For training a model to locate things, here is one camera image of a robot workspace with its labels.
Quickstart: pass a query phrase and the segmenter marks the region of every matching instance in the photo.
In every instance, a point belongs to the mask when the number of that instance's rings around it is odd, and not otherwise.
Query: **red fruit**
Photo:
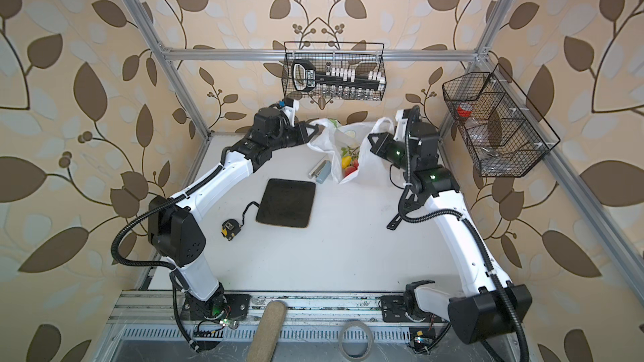
[[[354,173],[354,172],[355,172],[355,171],[357,171],[357,170],[358,170],[358,168],[356,168],[356,167],[355,167],[355,166],[353,166],[353,165],[349,165],[349,166],[347,166],[347,167],[344,169],[344,177],[345,177],[345,178],[346,178],[346,177],[348,177],[349,175],[351,175],[352,173]]]

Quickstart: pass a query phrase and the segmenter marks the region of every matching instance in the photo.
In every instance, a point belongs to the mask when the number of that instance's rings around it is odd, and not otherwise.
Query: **wire basket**
[[[382,101],[383,51],[384,44],[371,42],[285,42],[284,96]]]
[[[443,97],[479,176],[522,177],[560,138],[520,87],[527,105],[517,105],[503,86],[504,81],[511,83],[505,80],[509,74],[498,68],[447,81]],[[553,138],[543,137],[527,115],[543,122]]]

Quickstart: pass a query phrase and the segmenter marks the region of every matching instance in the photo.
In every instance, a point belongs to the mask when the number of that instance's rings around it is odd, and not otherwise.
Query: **roll of tape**
[[[344,346],[342,345],[342,339],[344,338],[344,334],[351,327],[359,327],[359,328],[361,328],[363,331],[365,331],[365,334],[366,334],[366,336],[368,338],[369,342],[367,343],[366,351],[361,356],[350,356],[344,350]],[[357,321],[357,320],[356,321],[348,321],[344,325],[344,327],[342,327],[342,330],[340,331],[340,334],[338,335],[337,342],[338,342],[338,344],[340,346],[340,353],[347,360],[355,361],[355,362],[364,361],[366,358],[369,358],[369,354],[371,354],[371,348],[374,346],[374,333],[372,333],[371,328],[369,328],[369,326],[364,324],[362,321]]]

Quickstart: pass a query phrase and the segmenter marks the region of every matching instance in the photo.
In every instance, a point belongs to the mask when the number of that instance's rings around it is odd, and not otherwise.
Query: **plastic bag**
[[[336,183],[344,184],[353,180],[369,186],[388,184],[388,165],[373,154],[371,143],[367,140],[370,133],[393,133],[391,118],[382,117],[376,122],[359,122],[343,126],[335,119],[318,119],[311,125],[322,125],[325,129],[308,143],[310,149],[324,152],[331,158],[331,175]],[[347,177],[342,174],[342,147],[360,148],[358,170]]]

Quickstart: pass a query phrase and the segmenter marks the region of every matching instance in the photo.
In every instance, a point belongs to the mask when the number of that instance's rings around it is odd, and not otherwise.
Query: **leaf pattern wallpaper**
[[[490,54],[644,256],[641,31],[644,0],[515,0]],[[534,357],[641,360],[644,310],[546,166],[482,179],[457,131],[446,147],[487,245],[533,295]]]
[[[0,0],[4,358],[87,360],[140,270],[112,239],[201,145],[120,0]],[[119,251],[149,258],[139,226]]]
[[[485,28],[486,13],[495,4],[495,0],[141,2],[167,47],[283,50],[284,41],[297,41],[302,48],[320,41],[326,42],[329,49],[342,42],[382,42],[387,49],[434,51],[473,49]],[[120,25],[126,23],[120,16],[118,21]],[[136,54],[129,62],[132,69],[137,68]],[[257,109],[283,97],[279,80],[283,65],[277,61],[178,61],[175,65],[207,125],[216,132],[244,131],[252,124]],[[400,104],[411,102],[425,104],[426,116],[438,124],[446,108],[435,94],[440,93],[442,82],[463,71],[464,64],[408,61],[387,63],[385,68],[388,85],[383,101],[310,98],[302,103],[302,117],[334,117],[345,123],[356,114],[349,120],[355,121],[358,116],[375,120],[392,116]],[[442,68],[442,74],[434,78],[440,81],[428,84],[438,68]],[[177,123],[181,123],[180,107],[176,115]]]

